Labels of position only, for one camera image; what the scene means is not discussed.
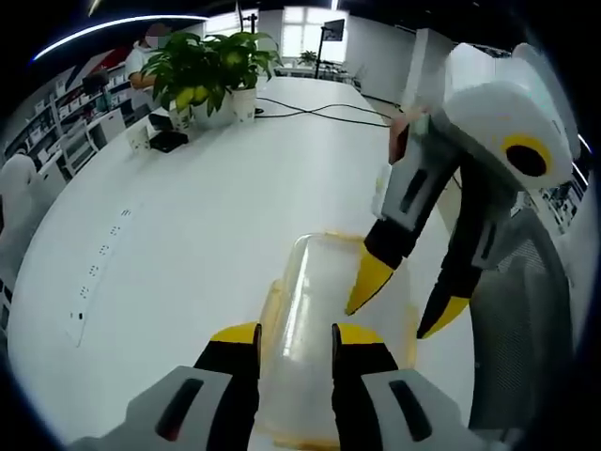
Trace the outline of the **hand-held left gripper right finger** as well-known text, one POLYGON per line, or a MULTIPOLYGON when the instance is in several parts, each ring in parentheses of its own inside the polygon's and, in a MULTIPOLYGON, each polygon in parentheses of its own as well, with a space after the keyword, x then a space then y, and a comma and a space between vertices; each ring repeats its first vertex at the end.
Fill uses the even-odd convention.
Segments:
POLYGON ((456 403, 413 369, 397 366, 383 339, 334 323, 331 407, 342 450, 471 450, 456 403))

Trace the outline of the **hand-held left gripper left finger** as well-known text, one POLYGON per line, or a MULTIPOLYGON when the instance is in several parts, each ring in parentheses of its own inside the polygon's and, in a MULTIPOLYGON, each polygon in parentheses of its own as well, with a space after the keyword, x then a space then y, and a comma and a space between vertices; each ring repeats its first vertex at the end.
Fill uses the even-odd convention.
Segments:
POLYGON ((196 363, 178 366, 133 399, 127 450, 246 450, 259 405, 262 326, 227 327, 196 363))

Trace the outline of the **person's right hand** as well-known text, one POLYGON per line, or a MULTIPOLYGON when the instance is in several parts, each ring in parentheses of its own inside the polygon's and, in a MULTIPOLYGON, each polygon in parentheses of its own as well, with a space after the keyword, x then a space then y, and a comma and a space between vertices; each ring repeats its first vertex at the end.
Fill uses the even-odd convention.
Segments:
POLYGON ((426 110, 414 107, 395 117, 389 128, 388 164, 394 164, 405 156, 408 145, 409 124, 419 119, 426 110))

